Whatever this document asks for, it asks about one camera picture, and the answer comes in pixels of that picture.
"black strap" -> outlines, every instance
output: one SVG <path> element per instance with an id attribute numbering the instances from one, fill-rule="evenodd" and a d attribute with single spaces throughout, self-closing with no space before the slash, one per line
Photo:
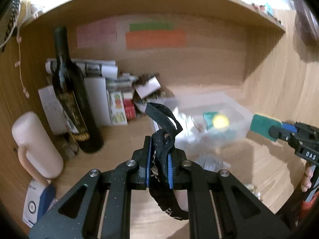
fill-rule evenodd
<path id="1" fill-rule="evenodd" d="M 188 212 L 181 210 L 179 207 L 174 191 L 169 188 L 167 177 L 168 154 L 176 154 L 175 136 L 183 128 L 171 110 L 162 104 L 148 103 L 145 113 L 161 126 L 161 129 L 152 135 L 154 153 L 152 155 L 152 174 L 149 183 L 150 195 L 169 216 L 178 220 L 187 220 Z"/>
<path id="2" fill-rule="evenodd" d="M 183 128 L 181 124 L 176 120 L 171 110 L 163 104 L 149 102 L 146 105 L 145 113 L 154 121 L 157 122 L 170 136 L 177 136 Z M 172 121 L 168 118 L 170 117 L 176 124 L 176 128 Z"/>

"gold bottle label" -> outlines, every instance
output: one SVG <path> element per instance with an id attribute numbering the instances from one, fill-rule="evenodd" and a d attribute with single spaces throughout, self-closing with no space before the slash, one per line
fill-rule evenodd
<path id="1" fill-rule="evenodd" d="M 59 101 L 74 139 L 77 141 L 88 140 L 90 135 L 87 132 L 87 126 L 84 123 L 74 92 L 59 94 Z"/>

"wooden shelf board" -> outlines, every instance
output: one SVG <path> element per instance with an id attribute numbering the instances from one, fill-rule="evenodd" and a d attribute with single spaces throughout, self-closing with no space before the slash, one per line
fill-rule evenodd
<path id="1" fill-rule="evenodd" d="M 114 15 L 145 13 L 188 14 L 285 31 L 272 17 L 240 0 L 58 0 L 53 8 L 27 24 L 34 22 L 56 27 Z"/>

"yellow ball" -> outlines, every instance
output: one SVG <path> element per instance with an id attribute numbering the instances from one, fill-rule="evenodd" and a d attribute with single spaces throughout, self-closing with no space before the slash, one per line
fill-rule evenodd
<path id="1" fill-rule="evenodd" d="M 216 114 L 213 119 L 214 128 L 225 128 L 229 126 L 229 119 L 223 114 Z"/>

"paper note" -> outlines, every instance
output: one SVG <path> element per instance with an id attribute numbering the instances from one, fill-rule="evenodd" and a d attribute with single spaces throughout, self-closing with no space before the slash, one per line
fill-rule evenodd
<path id="1" fill-rule="evenodd" d="M 84 78 L 84 84 L 92 108 L 95 124 L 97 126 L 111 126 L 105 78 Z"/>
<path id="2" fill-rule="evenodd" d="M 39 96 L 47 121 L 54 135 L 68 132 L 66 120 L 52 85 L 39 89 Z"/>
<path id="3" fill-rule="evenodd" d="M 166 22 L 144 22 L 144 23 L 131 23 L 130 31 L 140 30 L 173 30 L 173 24 Z"/>
<path id="4" fill-rule="evenodd" d="M 94 47 L 117 40 L 116 22 L 112 18 L 77 26 L 76 32 L 78 48 Z"/>
<path id="5" fill-rule="evenodd" d="M 127 49 L 150 49 L 185 47 L 186 35 L 183 30 L 141 30 L 127 32 Z"/>

